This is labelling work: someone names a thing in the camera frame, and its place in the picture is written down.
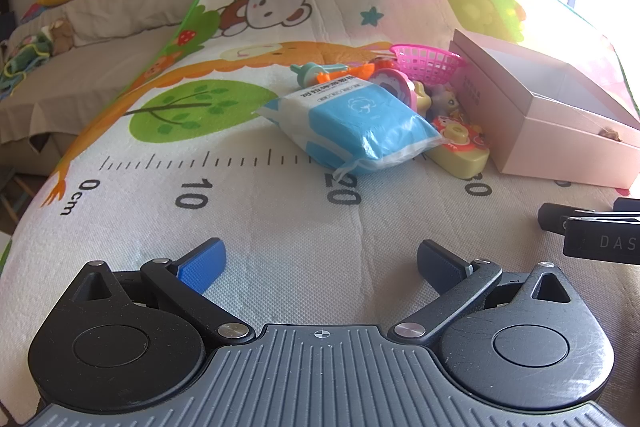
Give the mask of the red yellow round toy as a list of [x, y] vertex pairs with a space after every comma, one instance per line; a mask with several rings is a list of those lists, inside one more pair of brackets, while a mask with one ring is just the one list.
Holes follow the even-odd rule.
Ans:
[[418, 109], [416, 88], [408, 76], [397, 68], [394, 61], [381, 58], [381, 60], [373, 61], [372, 65], [374, 66], [374, 71], [369, 77], [370, 82], [390, 92], [391, 95], [398, 98], [412, 110]]

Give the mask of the teal plastic crank handle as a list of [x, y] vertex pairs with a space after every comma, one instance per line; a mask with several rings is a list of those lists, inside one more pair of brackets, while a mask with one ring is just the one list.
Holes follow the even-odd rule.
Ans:
[[296, 80], [301, 88], [308, 88], [318, 83], [317, 77], [321, 74], [341, 72], [346, 70], [345, 64], [319, 65], [309, 62], [303, 65], [291, 65], [290, 71], [296, 75]]

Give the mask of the colourful cartoon play mat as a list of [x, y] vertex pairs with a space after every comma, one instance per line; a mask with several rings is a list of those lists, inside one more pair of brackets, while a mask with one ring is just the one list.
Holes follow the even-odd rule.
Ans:
[[[559, 0], [196, 0], [158, 54], [80, 132], [1, 265], [1, 421], [34, 415], [27, 345], [73, 271], [218, 236], [215, 296], [257, 322], [388, 319], [419, 294], [420, 239], [524, 265], [552, 245], [542, 200], [639, 187], [639, 119], [612, 46]], [[420, 150], [415, 113], [374, 83], [302, 87], [309, 63], [358, 66], [396, 44], [464, 60], [450, 89], [489, 159], [458, 179]]]

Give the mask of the pink plastic strainer basket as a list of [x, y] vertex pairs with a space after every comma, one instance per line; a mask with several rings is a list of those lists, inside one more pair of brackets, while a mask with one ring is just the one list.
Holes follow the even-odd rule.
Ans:
[[398, 69], [412, 81], [425, 86], [436, 86], [449, 82], [458, 69], [466, 65], [457, 53], [434, 46], [399, 43], [390, 47], [395, 55]]

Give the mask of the beige covered sofa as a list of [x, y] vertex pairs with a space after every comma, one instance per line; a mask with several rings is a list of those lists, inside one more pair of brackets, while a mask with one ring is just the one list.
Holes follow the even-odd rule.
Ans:
[[134, 80], [194, 0], [73, 0], [14, 30], [9, 47], [58, 20], [69, 51], [28, 73], [1, 102], [1, 160], [49, 171], [64, 145]]

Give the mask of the green crumpled cloth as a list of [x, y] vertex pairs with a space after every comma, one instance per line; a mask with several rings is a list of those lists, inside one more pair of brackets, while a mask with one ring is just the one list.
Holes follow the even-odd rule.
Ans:
[[7, 98], [35, 68], [47, 63], [53, 43], [43, 33], [29, 36], [14, 50], [1, 69], [1, 98]]

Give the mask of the pink cat figure toy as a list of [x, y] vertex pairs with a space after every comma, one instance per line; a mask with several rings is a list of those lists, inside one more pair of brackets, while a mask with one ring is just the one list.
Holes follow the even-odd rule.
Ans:
[[436, 84], [426, 89], [422, 82], [415, 81], [413, 86], [416, 92], [416, 111], [425, 119], [450, 117], [460, 107], [448, 84]]

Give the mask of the pink cardboard box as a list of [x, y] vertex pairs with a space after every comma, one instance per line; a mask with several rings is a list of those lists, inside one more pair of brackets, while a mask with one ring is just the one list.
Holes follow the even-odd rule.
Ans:
[[628, 188], [639, 176], [639, 121], [570, 64], [457, 30], [465, 65], [451, 83], [499, 172]]

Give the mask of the blue white tissue pack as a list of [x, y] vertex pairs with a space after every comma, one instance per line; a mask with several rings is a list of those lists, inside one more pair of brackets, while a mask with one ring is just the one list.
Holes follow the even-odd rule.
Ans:
[[444, 143], [422, 116], [376, 84], [345, 76], [256, 110], [340, 181], [395, 167]]

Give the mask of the yellow toy camera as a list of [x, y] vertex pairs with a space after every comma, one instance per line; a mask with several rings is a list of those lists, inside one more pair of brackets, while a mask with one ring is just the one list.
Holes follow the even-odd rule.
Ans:
[[486, 167], [489, 150], [483, 135], [457, 119], [438, 116], [432, 120], [444, 143], [426, 155], [440, 168], [459, 179], [471, 179]]

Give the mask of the orange plastic shell toy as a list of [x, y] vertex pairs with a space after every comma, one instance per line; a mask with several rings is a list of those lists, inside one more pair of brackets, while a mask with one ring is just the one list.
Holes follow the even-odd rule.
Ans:
[[320, 72], [316, 81], [318, 84], [327, 83], [345, 76], [352, 76], [363, 80], [368, 80], [375, 72], [375, 65], [372, 63], [362, 64], [359, 66], [350, 66], [334, 70], [333, 72]]

